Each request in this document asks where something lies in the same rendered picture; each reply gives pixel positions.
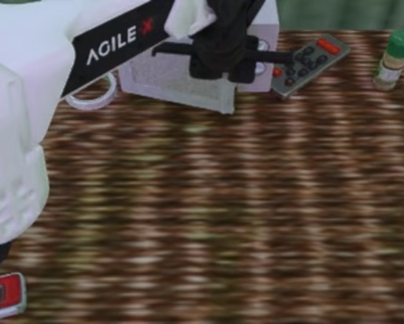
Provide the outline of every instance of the green background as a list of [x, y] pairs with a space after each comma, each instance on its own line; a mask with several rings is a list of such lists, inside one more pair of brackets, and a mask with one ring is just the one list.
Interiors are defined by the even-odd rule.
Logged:
[[404, 0], [277, 0], [277, 4], [283, 30], [404, 29]]

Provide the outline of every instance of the red button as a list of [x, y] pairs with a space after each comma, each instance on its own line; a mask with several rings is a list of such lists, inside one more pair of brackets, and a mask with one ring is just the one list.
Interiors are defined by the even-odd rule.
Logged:
[[328, 42], [325, 38], [319, 38], [317, 44], [320, 48], [329, 52], [329, 54], [337, 55], [340, 53], [340, 49], [336, 45]]
[[274, 70], [272, 70], [272, 76], [273, 77], [275, 77], [275, 78], [278, 78], [279, 76], [281, 76], [282, 75], [282, 69], [279, 69], [278, 67], [276, 68], [274, 68]]

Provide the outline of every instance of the red device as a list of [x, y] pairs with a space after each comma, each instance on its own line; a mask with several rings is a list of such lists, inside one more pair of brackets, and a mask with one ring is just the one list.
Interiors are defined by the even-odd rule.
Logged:
[[0, 319], [23, 313], [26, 308], [26, 284], [21, 273], [0, 276]]

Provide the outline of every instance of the seasoning jar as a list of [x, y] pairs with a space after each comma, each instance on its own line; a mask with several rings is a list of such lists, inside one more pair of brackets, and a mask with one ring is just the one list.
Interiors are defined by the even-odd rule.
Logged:
[[378, 90], [392, 90], [404, 67], [404, 30], [392, 32], [373, 83]]

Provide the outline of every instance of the woven mat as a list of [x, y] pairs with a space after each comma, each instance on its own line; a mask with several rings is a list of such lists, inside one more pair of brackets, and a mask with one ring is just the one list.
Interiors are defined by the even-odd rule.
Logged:
[[388, 33], [332, 34], [348, 58], [233, 116], [60, 105], [47, 208], [0, 269], [28, 281], [17, 323], [404, 323], [404, 73], [375, 92]]

